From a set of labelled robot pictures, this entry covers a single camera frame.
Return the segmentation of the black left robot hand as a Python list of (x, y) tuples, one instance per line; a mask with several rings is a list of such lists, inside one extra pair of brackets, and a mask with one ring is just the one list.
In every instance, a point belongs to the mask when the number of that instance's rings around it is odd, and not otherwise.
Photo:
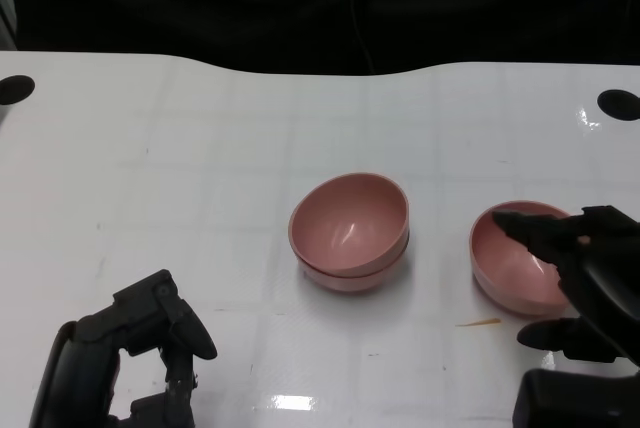
[[(109, 410), (120, 353), (157, 350), (165, 388), (132, 402), (119, 419)], [(54, 340), (32, 410), (33, 427), (192, 427), (193, 360), (213, 360), (214, 342), (167, 270), (115, 293), (112, 304), (65, 323)]]

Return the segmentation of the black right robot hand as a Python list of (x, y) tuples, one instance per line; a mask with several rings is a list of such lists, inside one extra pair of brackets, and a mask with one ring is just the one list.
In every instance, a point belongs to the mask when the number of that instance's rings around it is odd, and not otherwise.
[(531, 323), (520, 344), (573, 360), (639, 363), (639, 223), (613, 206), (558, 218), (495, 210), (493, 221), (536, 258), (553, 265), (576, 318)]

